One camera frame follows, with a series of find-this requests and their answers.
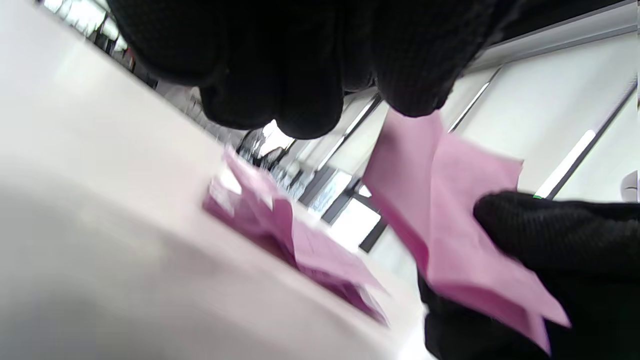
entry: person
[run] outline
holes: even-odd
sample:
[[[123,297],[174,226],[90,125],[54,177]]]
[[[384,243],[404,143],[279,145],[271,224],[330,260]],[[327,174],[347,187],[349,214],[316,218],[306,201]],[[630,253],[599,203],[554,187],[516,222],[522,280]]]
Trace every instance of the person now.
[[[108,0],[123,37],[160,78],[198,86],[205,114],[318,138],[344,94],[376,85],[409,117],[441,108],[466,66],[500,39],[525,0]],[[490,194],[474,216],[492,241],[538,274],[573,327],[547,324],[552,358],[640,359],[640,208]],[[499,322],[440,297],[426,346],[442,360],[547,359]]]

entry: white table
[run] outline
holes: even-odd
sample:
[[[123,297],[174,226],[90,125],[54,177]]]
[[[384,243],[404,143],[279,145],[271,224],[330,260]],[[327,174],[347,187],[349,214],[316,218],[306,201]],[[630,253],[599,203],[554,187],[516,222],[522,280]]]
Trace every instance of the white table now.
[[[0,33],[0,358],[429,358],[391,275],[385,328],[205,213],[221,147],[53,14]]]

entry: pink paper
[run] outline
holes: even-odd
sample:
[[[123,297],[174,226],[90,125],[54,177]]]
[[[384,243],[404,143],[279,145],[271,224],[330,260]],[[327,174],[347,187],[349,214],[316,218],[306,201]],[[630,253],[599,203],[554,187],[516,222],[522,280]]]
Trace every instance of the pink paper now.
[[[569,326],[538,277],[502,254],[473,217],[490,192],[514,190],[522,162],[444,132],[439,112],[389,110],[363,182],[427,283],[448,299],[514,328],[549,352],[543,318]]]
[[[225,152],[225,161],[241,193],[213,179],[203,207],[263,249],[295,266],[300,272],[349,302],[375,320],[386,319],[366,286],[383,290],[356,255],[335,243],[324,232],[295,219],[289,198],[268,173]]]

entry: fluorescent light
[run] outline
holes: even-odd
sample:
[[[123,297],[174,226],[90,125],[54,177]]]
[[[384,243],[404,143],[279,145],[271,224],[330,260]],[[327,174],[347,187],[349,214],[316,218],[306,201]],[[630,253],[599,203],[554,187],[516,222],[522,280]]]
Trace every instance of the fluorescent light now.
[[[556,187],[556,185],[562,180],[563,176],[569,171],[573,163],[578,159],[580,154],[584,151],[584,149],[589,145],[589,143],[596,136],[595,131],[588,130],[582,138],[575,144],[573,149],[567,154],[564,160],[557,166],[557,168],[551,173],[551,176],[542,184],[538,192],[536,192],[536,196],[539,197],[547,197],[551,193],[551,191]]]

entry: glove finger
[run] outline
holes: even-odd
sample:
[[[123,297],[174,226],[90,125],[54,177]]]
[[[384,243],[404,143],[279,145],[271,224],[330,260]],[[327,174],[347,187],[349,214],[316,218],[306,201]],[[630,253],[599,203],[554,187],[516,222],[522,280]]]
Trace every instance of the glove finger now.
[[[371,29],[375,4],[351,0],[339,12],[342,36],[338,36],[342,58],[342,87],[356,92],[372,85]]]
[[[474,216],[498,248],[531,270],[640,277],[640,205],[536,199],[502,192]]]
[[[342,81],[336,52],[337,16],[325,3],[283,9],[284,85],[280,130],[297,139],[325,135],[342,113]]]
[[[385,1],[376,10],[372,62],[385,100],[403,115],[441,108],[455,80],[521,1]]]
[[[108,0],[136,61],[172,83],[208,85],[225,66],[224,16],[215,1]]]
[[[271,18],[260,9],[247,12],[249,6],[243,1],[225,4],[229,22],[227,71],[216,86],[200,89],[207,117],[240,130],[269,124],[276,116],[280,93]]]

